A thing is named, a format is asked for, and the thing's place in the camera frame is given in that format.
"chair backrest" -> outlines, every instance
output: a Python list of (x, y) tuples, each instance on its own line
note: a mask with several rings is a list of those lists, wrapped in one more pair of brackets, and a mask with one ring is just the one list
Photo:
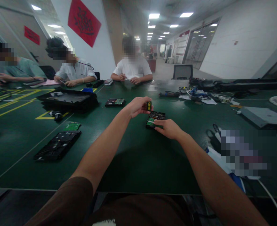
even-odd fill
[(49, 80), (54, 80), (56, 71), (52, 66), (39, 66)]
[(192, 78), (193, 77), (193, 65), (192, 64), (176, 64), (174, 65), (174, 74), (172, 79), (180, 78)]

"white shirt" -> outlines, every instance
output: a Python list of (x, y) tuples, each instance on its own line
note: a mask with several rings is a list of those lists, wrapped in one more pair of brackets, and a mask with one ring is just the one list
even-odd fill
[(84, 59), (79, 59), (79, 62), (76, 62), (75, 67), (73, 67), (70, 63), (63, 63), (60, 70), (56, 73), (56, 76), (63, 79), (69, 78), (69, 80), (85, 78), (87, 76), (93, 76), (97, 79), (89, 62)]
[(136, 61), (130, 60), (128, 57), (122, 59), (116, 66), (114, 74), (125, 74), (126, 79), (134, 77), (143, 77), (144, 75), (152, 74), (147, 60), (139, 56)]

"glass wall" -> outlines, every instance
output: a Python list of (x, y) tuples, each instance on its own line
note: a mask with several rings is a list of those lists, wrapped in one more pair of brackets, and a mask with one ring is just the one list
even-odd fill
[(190, 36), (189, 51), (185, 60), (186, 64), (192, 64), (194, 68), (200, 69), (217, 27), (218, 22), (213, 22), (193, 31), (193, 35)]

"green workbench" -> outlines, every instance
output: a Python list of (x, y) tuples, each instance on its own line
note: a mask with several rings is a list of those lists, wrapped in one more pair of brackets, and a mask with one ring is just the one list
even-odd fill
[[(198, 105), (190, 100), (158, 96), (160, 92), (176, 92), (178, 87), (183, 86), (188, 86), (188, 82), (153, 81), (134, 86), (125, 81), (114, 82), (111, 86), (102, 85), (95, 91), (99, 106), (86, 114), (67, 114), (60, 123), (41, 119), (49, 116), (43, 116), (45, 110), (42, 104), (33, 100), (36, 96), (49, 92), (47, 89), (52, 87), (42, 88), (7, 106), (7, 109), (1, 108), (0, 111), (8, 111), (9, 107), (15, 109), (0, 116), (0, 188), (57, 190), (74, 172), (89, 146), (120, 111), (120, 108), (105, 108), (109, 98), (124, 98), (129, 103), (137, 96), (151, 97), (154, 110), (166, 113), (167, 118), (173, 119), (203, 149), (211, 146), (218, 152), (221, 151), (215, 146), (217, 140), (212, 137), (213, 123), (222, 129), (240, 130), (245, 133), (245, 138), (248, 133), (258, 131), (253, 123), (244, 116), (237, 115), (228, 104)], [(277, 106), (268, 100), (276, 95), (277, 90), (265, 90), (237, 101), (243, 106), (265, 107), (277, 112)], [(71, 121), (82, 124), (79, 128), (82, 134), (65, 157), (57, 162), (34, 161), (33, 156)], [(130, 121), (98, 191), (200, 195), (197, 181), (181, 146), (154, 130), (146, 129), (146, 121), (147, 115), (139, 115)], [(250, 139), (245, 142), (256, 143)], [(262, 176), (261, 181), (277, 197), (277, 132), (276, 136), (265, 137), (261, 142), (260, 147), (262, 145), (265, 149), (272, 165), (268, 171), (270, 174)], [(256, 181), (251, 184), (258, 196), (267, 196)]]

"person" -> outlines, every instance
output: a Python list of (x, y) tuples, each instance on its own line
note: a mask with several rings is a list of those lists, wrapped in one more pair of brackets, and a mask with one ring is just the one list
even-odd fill
[[(130, 120), (146, 110), (149, 97), (136, 97), (113, 119), (79, 166), (26, 226), (35, 225), (192, 225), (189, 210), (166, 195), (129, 195), (104, 204), (84, 221), (89, 203), (111, 163)], [(204, 198), (223, 225), (268, 225), (248, 197), (220, 166), (171, 119), (155, 128), (182, 146)]]
[(59, 37), (47, 40), (46, 51), (53, 59), (63, 60), (60, 70), (56, 73), (54, 80), (58, 83), (65, 82), (66, 86), (73, 87), (78, 84), (88, 83), (97, 79), (90, 63), (76, 57), (63, 45)]
[(124, 37), (122, 44), (126, 57), (118, 62), (111, 78), (115, 81), (130, 80), (135, 85), (152, 80), (153, 75), (148, 62), (143, 57), (136, 56), (133, 36)]
[(46, 78), (46, 75), (36, 63), (32, 60), (15, 56), (6, 45), (0, 42), (0, 61), (6, 63), (4, 73), (0, 73), (0, 86), (9, 83), (15, 83), (14, 86), (19, 86), (24, 82), (36, 79), (43, 81)]

